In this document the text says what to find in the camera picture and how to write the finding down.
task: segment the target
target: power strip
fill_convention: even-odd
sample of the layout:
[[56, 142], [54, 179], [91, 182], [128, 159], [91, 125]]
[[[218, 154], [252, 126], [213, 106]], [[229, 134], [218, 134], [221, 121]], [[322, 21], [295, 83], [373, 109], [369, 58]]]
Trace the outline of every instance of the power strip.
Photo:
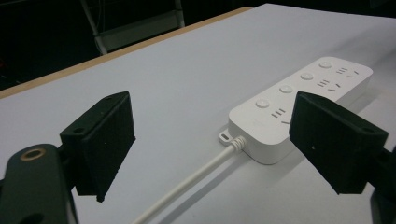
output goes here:
[[289, 140], [289, 127], [297, 91], [347, 106], [363, 94], [372, 73], [361, 64], [320, 58], [231, 110], [228, 129], [219, 140], [228, 146], [235, 137], [244, 136], [244, 151], [253, 160], [274, 164], [296, 148]]

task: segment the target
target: table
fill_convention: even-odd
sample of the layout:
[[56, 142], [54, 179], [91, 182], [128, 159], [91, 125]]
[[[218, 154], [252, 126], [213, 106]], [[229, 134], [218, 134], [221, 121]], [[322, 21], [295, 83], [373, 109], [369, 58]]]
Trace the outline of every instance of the table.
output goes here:
[[[73, 194], [80, 223], [130, 223], [221, 152], [218, 134], [232, 108], [323, 56], [374, 70], [366, 93], [349, 109], [389, 132], [385, 148], [391, 150], [394, 36], [394, 19], [266, 4], [43, 77], [48, 83], [2, 93], [0, 173], [16, 151], [59, 146], [59, 133], [95, 102], [129, 91], [137, 140], [104, 203]], [[275, 165], [241, 153], [153, 223], [372, 223], [372, 191], [336, 195], [298, 150]]]

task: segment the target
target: dark background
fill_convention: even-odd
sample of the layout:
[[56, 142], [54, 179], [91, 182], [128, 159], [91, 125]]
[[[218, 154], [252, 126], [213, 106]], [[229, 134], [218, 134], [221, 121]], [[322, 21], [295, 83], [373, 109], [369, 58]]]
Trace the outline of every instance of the dark background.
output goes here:
[[[104, 15], [99, 14], [100, 1], [106, 5], [105, 20], [99, 20]], [[181, 0], [186, 25], [264, 3], [395, 18], [395, 2], [372, 8], [369, 0]], [[87, 4], [100, 32], [175, 9], [169, 0], [87, 0]], [[98, 56], [78, 0], [0, 0], [0, 90]]]

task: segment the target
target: white power cord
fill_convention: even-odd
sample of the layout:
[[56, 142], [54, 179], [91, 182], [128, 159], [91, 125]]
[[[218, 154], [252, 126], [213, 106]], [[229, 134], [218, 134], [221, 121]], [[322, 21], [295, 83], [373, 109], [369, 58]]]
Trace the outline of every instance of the white power cord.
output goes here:
[[174, 189], [169, 191], [159, 201], [146, 210], [139, 218], [137, 218], [133, 224], [143, 224], [148, 222], [150, 219], [160, 213], [166, 207], [166, 205], [172, 203], [181, 194], [194, 186], [194, 184], [203, 179], [205, 176], [209, 175], [213, 170], [231, 158], [235, 152], [241, 152], [242, 149], [246, 147], [246, 145], [247, 140], [244, 137], [236, 137], [217, 157], [179, 183]]

